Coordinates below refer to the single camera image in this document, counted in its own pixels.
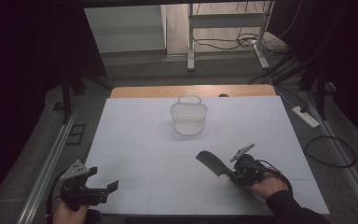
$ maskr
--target wooden floor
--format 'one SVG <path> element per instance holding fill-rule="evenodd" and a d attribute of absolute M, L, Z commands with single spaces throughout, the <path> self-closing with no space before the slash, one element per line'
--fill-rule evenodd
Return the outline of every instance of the wooden floor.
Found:
<path fill-rule="evenodd" d="M 194 4 L 194 14 L 231 14 L 245 12 L 261 12 L 264 2 L 232 2 L 232 3 L 205 3 Z M 188 46 L 188 5 L 167 5 L 167 52 L 168 54 L 187 53 Z M 236 40 L 241 34 L 258 34 L 259 28 L 217 28 L 217 29 L 197 29 L 194 30 L 195 39 L 227 39 Z M 285 49 L 285 44 L 266 32 L 264 36 L 270 49 Z M 223 49 L 238 46 L 236 41 L 200 41 L 200 43 L 210 44 Z M 209 46 L 202 46 L 195 43 L 195 52 L 216 52 L 216 51 L 238 51 L 253 50 L 252 47 L 240 47 L 231 50 L 215 49 Z"/>

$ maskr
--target white tabletop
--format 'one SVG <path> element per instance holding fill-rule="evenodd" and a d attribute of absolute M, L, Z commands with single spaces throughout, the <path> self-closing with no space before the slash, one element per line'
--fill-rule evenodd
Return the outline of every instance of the white tabletop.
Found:
<path fill-rule="evenodd" d="M 96 209 L 121 215 L 267 215 L 263 200 L 217 177 L 197 154 L 211 151 L 228 167 L 237 149 L 282 170 L 301 206 L 327 214 L 321 192 L 279 96 L 202 98 L 205 129 L 182 136 L 172 127 L 174 98 L 108 99 L 86 166 L 98 167 L 87 182 L 118 190 Z"/>

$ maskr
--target black sleeve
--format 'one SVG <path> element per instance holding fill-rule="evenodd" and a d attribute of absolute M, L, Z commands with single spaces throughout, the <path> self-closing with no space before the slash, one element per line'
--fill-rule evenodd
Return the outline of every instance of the black sleeve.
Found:
<path fill-rule="evenodd" d="M 329 224 L 322 215 L 301 207 L 287 190 L 272 194 L 266 201 L 276 216 L 276 224 Z"/>

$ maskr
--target white power strip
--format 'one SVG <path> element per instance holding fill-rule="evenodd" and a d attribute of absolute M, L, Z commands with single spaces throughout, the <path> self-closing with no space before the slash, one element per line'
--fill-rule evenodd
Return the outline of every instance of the white power strip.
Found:
<path fill-rule="evenodd" d="M 311 117 L 307 112 L 302 113 L 300 110 L 301 110 L 301 107 L 299 107 L 299 106 L 296 106 L 295 108 L 292 109 L 292 111 L 295 112 L 295 114 L 297 114 L 312 129 L 319 126 L 319 122 L 316 121 L 316 119 Z"/>

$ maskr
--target clear plastic basket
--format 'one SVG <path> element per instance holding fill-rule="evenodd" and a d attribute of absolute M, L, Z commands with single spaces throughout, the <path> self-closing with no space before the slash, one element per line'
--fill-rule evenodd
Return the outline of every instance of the clear plastic basket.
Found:
<path fill-rule="evenodd" d="M 196 97 L 197 103 L 182 102 L 183 97 Z M 173 128 L 183 135 L 200 133 L 205 124 L 207 108 L 198 95 L 185 93 L 178 98 L 178 102 L 171 106 Z"/>

